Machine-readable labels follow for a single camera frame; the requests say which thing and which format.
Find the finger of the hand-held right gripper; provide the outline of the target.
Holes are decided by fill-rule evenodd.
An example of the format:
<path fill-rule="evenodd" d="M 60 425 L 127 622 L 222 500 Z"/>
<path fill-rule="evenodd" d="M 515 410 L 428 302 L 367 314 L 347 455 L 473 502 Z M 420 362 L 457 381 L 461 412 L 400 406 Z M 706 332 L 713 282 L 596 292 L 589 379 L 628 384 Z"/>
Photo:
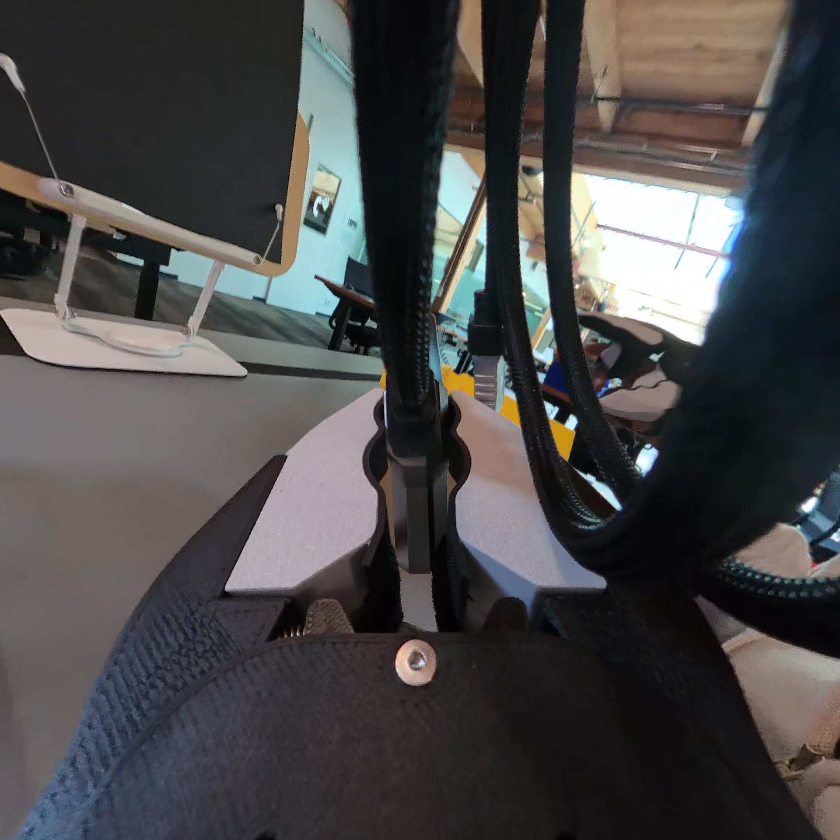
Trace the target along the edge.
<path fill-rule="evenodd" d="M 678 402 L 680 386 L 671 380 L 637 380 L 600 397 L 604 414 L 631 421 L 653 422 Z"/>
<path fill-rule="evenodd" d="M 609 348 L 598 356 L 608 370 L 635 370 L 664 348 L 661 332 L 648 327 L 628 327 L 623 320 L 593 320 L 592 330 L 609 342 Z"/>

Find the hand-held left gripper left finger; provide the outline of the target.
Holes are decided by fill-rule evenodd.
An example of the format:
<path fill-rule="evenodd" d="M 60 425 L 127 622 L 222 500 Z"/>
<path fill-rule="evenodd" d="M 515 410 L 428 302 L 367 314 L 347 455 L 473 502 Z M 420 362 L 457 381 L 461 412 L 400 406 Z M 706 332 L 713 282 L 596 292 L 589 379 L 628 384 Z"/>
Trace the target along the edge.
<path fill-rule="evenodd" d="M 356 629 L 400 626 L 400 572 L 381 486 L 383 397 L 363 394 L 288 450 L 226 595 L 284 596 L 302 612 L 332 598 Z"/>

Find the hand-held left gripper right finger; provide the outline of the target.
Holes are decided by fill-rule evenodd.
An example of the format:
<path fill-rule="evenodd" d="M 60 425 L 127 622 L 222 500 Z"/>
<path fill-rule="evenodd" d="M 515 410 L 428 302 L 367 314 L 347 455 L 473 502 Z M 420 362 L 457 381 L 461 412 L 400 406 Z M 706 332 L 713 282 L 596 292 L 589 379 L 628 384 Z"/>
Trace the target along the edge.
<path fill-rule="evenodd" d="M 553 596 L 601 594 L 553 534 L 521 429 L 474 397 L 449 395 L 455 486 L 437 557 L 438 629 L 525 629 Z"/>

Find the yellow plastic bin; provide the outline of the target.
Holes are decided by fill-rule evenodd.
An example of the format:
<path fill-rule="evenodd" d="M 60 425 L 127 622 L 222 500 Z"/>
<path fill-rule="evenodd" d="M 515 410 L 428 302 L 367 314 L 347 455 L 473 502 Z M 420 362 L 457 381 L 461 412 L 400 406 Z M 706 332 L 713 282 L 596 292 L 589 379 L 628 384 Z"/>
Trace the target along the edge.
<path fill-rule="evenodd" d="M 450 366 L 444 364 L 440 368 L 440 374 L 435 374 L 436 381 L 440 385 L 439 407 L 436 421 L 436 451 L 439 455 L 448 455 L 451 449 L 453 437 L 452 431 L 457 423 L 451 418 L 451 412 L 446 407 L 445 396 L 452 396 L 456 392 L 462 392 L 467 396 L 485 404 L 493 411 L 499 411 L 510 423 L 520 427 L 522 425 L 520 412 L 515 399 L 505 396 L 505 368 L 506 363 L 502 357 L 489 355 L 475 355 L 473 357 L 474 375 L 457 373 Z M 412 421 L 408 426 L 399 426 L 397 429 L 397 443 L 408 442 L 410 433 L 415 437 L 420 434 L 421 427 Z M 549 420 L 549 431 L 556 444 L 556 448 L 563 459 L 568 460 L 574 442 L 574 432 L 557 423 Z"/>

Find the dark desk mat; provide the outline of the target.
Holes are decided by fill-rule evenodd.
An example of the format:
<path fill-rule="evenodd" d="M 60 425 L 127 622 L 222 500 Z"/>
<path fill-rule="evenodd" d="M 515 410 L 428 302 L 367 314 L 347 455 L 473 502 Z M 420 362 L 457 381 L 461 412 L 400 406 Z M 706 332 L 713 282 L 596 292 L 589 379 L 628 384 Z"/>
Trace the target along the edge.
<path fill-rule="evenodd" d="M 382 363 L 368 356 L 202 330 L 175 358 L 114 348 L 72 334 L 50 312 L 2 309 L 2 357 L 21 356 L 57 369 L 243 379 L 248 374 L 378 382 Z"/>

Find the grey desk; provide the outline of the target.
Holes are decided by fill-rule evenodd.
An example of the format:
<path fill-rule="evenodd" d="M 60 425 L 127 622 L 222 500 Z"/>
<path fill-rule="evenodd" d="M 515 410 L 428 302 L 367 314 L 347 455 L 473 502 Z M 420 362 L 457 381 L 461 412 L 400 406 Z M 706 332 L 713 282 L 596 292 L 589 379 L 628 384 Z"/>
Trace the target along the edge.
<path fill-rule="evenodd" d="M 2 357 L 2 838 L 183 544 L 373 381 L 78 371 Z"/>

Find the wooden desk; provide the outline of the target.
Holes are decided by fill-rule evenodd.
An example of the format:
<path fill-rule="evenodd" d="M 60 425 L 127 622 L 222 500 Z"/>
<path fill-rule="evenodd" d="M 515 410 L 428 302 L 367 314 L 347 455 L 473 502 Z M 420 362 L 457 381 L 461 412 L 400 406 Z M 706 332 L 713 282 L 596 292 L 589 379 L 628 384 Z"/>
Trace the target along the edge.
<path fill-rule="evenodd" d="M 70 211 L 41 195 L 39 177 L 1 163 L 2 274 L 32 277 L 46 268 L 47 258 L 70 233 Z M 142 235 L 131 227 L 91 215 L 81 234 L 82 245 L 113 256 L 141 261 L 133 305 L 135 318 L 151 321 L 157 301 L 161 269 L 168 267 L 174 247 Z M 24 272 L 14 271 L 23 268 Z"/>
<path fill-rule="evenodd" d="M 375 303 L 372 299 L 366 297 L 365 295 L 362 295 L 351 288 L 339 286 L 318 274 L 314 275 L 314 278 L 315 280 L 320 281 L 339 300 L 333 313 L 335 315 L 335 319 L 332 328 L 332 335 L 328 344 L 328 350 L 339 351 L 347 333 L 347 328 L 350 325 L 353 310 L 363 310 L 365 312 L 365 317 L 370 318 L 375 314 Z"/>

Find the framed wall picture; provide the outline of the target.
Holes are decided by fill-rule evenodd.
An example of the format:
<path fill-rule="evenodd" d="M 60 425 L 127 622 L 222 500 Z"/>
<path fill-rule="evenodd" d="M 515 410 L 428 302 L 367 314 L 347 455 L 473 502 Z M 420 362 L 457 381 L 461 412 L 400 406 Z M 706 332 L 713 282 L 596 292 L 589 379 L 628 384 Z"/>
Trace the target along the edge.
<path fill-rule="evenodd" d="M 302 218 L 305 227 L 321 235 L 328 233 L 341 183 L 339 175 L 322 164 L 317 165 Z"/>

